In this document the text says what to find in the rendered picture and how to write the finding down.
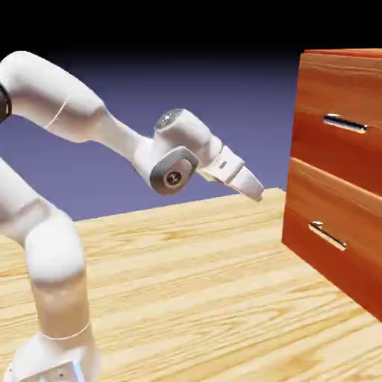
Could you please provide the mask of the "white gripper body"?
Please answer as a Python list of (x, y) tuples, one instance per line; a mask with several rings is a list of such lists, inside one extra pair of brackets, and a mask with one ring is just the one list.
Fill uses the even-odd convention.
[(264, 187), (256, 176), (245, 166), (235, 174), (233, 179), (228, 183), (228, 186), (256, 202), (262, 200)]

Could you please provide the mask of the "reddish wooden drawer front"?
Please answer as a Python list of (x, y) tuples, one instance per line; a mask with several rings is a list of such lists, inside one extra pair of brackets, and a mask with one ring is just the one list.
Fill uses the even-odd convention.
[[(358, 134), (326, 125), (329, 113), (368, 130)], [(301, 55), (291, 155), (382, 195), (382, 48)]]
[[(347, 249), (313, 233), (312, 221)], [(282, 242), (382, 322), (382, 197), (291, 159)]]

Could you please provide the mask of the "reddish wooden cabinet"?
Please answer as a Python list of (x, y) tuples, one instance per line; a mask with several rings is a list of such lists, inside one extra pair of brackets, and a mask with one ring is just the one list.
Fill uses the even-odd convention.
[(282, 241), (382, 321), (382, 48), (301, 55)]

